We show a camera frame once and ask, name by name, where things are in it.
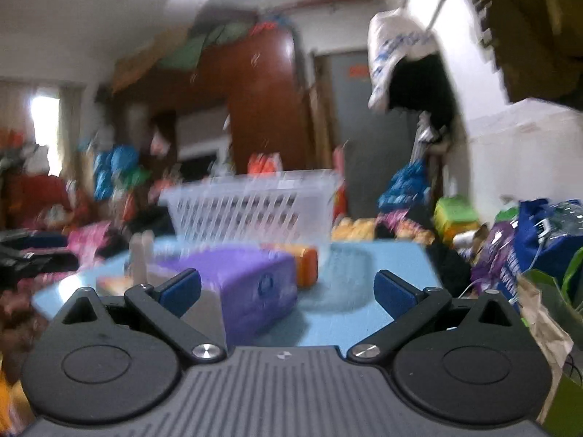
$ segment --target door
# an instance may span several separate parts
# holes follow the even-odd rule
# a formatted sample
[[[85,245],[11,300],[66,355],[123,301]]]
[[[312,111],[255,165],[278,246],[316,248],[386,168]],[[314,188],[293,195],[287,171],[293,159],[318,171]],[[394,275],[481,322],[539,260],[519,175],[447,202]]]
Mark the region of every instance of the door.
[[[378,197],[408,164],[418,117],[404,110],[368,109],[372,84],[366,51],[325,56],[336,116],[336,144],[344,146],[349,215],[376,217]]]

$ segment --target beige bag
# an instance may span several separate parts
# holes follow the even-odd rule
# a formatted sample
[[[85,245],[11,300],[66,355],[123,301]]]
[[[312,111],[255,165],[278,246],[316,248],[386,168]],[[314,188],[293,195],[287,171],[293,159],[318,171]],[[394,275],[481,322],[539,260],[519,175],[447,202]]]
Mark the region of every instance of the beige bag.
[[[563,366],[567,355],[571,352],[573,341],[543,306],[542,293],[539,289],[522,274],[518,275],[517,291],[521,314],[528,322],[532,336],[549,362],[553,375],[550,393],[537,419],[537,422],[542,424],[555,399],[559,382],[563,377]]]

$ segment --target window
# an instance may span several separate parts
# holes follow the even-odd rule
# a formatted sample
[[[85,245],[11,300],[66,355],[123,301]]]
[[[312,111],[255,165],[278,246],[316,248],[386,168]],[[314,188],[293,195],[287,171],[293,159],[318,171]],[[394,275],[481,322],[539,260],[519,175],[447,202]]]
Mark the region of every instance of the window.
[[[34,97],[31,104],[36,144],[48,147],[49,174],[58,176],[62,163],[58,153],[59,99]]]

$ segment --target metal screw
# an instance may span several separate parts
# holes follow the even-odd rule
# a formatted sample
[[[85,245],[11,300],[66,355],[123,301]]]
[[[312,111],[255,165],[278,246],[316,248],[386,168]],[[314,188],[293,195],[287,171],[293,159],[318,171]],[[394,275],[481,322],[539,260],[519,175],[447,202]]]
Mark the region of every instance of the metal screw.
[[[351,354],[357,358],[374,358],[380,355],[381,349],[379,349],[376,345],[369,345],[367,343],[361,343],[359,345],[355,345],[351,349]]]
[[[203,343],[192,350],[192,354],[198,359],[210,360],[220,356],[221,350],[217,345]]]

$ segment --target green bag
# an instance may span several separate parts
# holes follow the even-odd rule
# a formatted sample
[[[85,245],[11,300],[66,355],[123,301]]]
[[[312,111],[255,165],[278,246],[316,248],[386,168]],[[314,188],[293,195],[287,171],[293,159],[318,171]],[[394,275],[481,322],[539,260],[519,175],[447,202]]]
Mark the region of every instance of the green bag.
[[[561,282],[562,288],[556,278],[543,273],[543,271],[531,269],[524,273],[524,276],[541,292],[542,303],[549,309],[550,316],[571,336],[573,343],[580,350],[583,350],[583,311],[577,312],[575,310],[576,307],[571,304],[567,292],[570,290],[575,273],[582,263],[583,248],[575,253],[569,263]]]
[[[553,437],[581,437],[583,388],[563,375],[543,427]]]

